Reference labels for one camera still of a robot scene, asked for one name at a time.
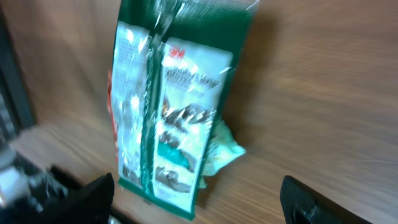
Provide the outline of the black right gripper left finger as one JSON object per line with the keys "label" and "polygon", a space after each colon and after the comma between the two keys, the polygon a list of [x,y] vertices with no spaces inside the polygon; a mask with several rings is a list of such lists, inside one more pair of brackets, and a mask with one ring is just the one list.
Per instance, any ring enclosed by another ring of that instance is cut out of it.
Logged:
{"label": "black right gripper left finger", "polygon": [[110,173],[78,189],[47,174],[31,176],[28,194],[1,209],[1,223],[107,223],[114,197]]}

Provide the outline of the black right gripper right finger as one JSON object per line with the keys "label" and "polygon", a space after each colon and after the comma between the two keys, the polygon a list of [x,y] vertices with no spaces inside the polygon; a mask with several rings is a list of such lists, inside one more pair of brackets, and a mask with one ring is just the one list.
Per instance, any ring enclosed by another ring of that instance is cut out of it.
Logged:
{"label": "black right gripper right finger", "polygon": [[287,224],[370,224],[290,175],[283,178],[280,203]]}

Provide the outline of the teal tissue packet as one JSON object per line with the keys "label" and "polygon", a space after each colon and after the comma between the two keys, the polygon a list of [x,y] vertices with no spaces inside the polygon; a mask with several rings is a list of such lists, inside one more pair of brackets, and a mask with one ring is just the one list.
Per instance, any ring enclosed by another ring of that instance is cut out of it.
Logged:
{"label": "teal tissue packet", "polygon": [[223,120],[217,121],[213,137],[210,139],[210,147],[199,188],[205,189],[207,187],[205,177],[216,175],[222,168],[245,153],[245,148],[234,140],[232,132],[226,123]]}

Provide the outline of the green sponge package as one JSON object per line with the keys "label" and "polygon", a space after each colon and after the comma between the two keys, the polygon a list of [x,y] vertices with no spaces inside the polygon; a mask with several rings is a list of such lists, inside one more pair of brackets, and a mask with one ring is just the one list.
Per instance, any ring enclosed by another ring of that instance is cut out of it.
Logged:
{"label": "green sponge package", "polygon": [[257,1],[122,0],[109,104],[119,183],[192,220]]}

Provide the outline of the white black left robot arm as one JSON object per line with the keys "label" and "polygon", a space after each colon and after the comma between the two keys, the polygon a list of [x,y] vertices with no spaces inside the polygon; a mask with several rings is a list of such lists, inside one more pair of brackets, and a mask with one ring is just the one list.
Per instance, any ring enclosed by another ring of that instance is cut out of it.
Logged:
{"label": "white black left robot arm", "polygon": [[69,190],[1,140],[1,208],[26,207],[41,212],[57,203]]}

